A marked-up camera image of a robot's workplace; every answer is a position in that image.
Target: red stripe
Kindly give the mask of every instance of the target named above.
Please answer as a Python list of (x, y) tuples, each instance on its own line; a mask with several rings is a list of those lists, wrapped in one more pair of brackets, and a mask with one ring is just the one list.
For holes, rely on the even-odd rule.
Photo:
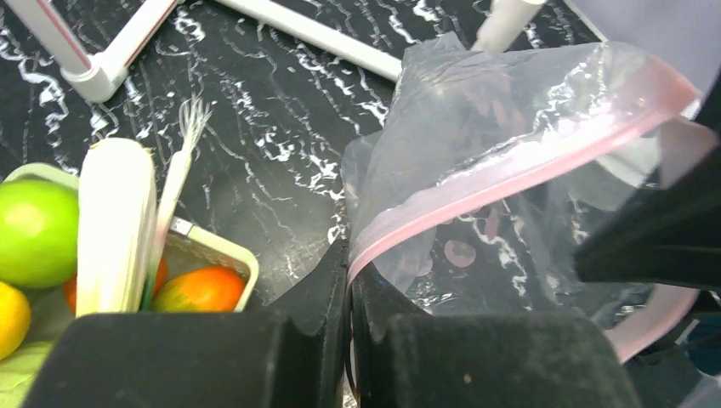
[(45, 15), (48, 17), (48, 20), (53, 23), (53, 26), (58, 29), (60, 35), (65, 39), (68, 45), (70, 45), (70, 48), (72, 48), (72, 50), (75, 52), (77, 58), (79, 58), (85, 65), (85, 67), (88, 68), (88, 71), (90, 71), (90, 68), (92, 67), (92, 65), (90, 64), (90, 58), (88, 58), (88, 55), (85, 54), (85, 52), (80, 47), (78, 47), (75, 38), (73, 38), (73, 34), (65, 29), (65, 26), (60, 22), (60, 19), (58, 19), (58, 16), (52, 9), (52, 7), (48, 6), (45, 0), (35, 0), (35, 3), (40, 6), (40, 9), (43, 10)]
[(158, 21), (156, 21), (156, 24), (150, 30), (150, 33), (145, 38), (143, 38), (143, 41), (140, 43), (140, 45), (135, 49), (135, 51), (133, 51), (133, 55), (131, 55), (130, 58), (125, 61), (124, 65), (126, 68), (128, 68), (130, 63), (138, 57), (138, 54), (140, 54), (140, 50), (143, 49), (143, 47), (148, 43), (148, 40), (153, 37), (153, 35), (156, 33), (157, 28), (165, 21), (165, 19), (173, 11), (173, 9), (175, 9), (176, 5), (177, 2), (170, 3), (170, 6), (168, 6), (168, 8), (162, 13), (162, 17), (158, 19)]

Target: white plastic rod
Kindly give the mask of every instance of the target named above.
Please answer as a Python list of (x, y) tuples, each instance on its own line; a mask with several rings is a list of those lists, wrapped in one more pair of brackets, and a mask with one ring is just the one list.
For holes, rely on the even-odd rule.
[(646, 307), (605, 332), (621, 364), (669, 333), (689, 313), (698, 289), (655, 284)]
[(82, 75), (92, 68), (85, 47), (49, 0), (6, 0), (37, 40), (69, 74)]
[(104, 51), (108, 62), (128, 68), (178, 3), (178, 0), (145, 1)]
[(400, 60), (269, 0), (217, 0), (232, 9), (396, 82)]
[(474, 51), (499, 54), (508, 49), (547, 0), (494, 0), (478, 30)]

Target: clear plastic bag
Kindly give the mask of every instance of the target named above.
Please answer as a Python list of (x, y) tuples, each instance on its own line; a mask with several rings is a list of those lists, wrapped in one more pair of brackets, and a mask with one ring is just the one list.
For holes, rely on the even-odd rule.
[(610, 328), (643, 307), (652, 285), (581, 283), (571, 254), (660, 188), (660, 130), (693, 87), (616, 42), (490, 55), (444, 35), (403, 65), (383, 131), (343, 156), (349, 280), (373, 262), (434, 315), (569, 310)]

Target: table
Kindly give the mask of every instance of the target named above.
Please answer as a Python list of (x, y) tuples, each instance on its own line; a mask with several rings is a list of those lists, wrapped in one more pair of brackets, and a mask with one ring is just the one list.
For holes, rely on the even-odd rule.
[[(54, 1), (84, 45), (104, 49), (140, 0)], [(401, 57), (413, 43), (454, 31), (469, 45), (490, 2), (305, 0), (279, 3)], [(255, 307), (312, 270), (346, 231), (339, 162), (353, 138), (377, 131), (393, 83), (212, 1), (171, 15), (109, 102), (88, 104), (52, 57), (0, 6), (0, 177), (27, 162), (77, 173), (105, 137), (153, 149), (158, 184), (179, 149), (179, 104), (201, 94), (213, 118), (196, 150), (177, 214), (258, 257)], [(594, 41), (559, 1), (514, 48)]]

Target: yellow fruit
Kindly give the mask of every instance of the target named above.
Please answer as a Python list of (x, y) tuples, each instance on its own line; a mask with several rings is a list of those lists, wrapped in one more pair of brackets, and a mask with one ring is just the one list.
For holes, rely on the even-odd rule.
[(0, 282), (0, 360), (17, 349), (30, 328), (30, 304), (25, 295)]

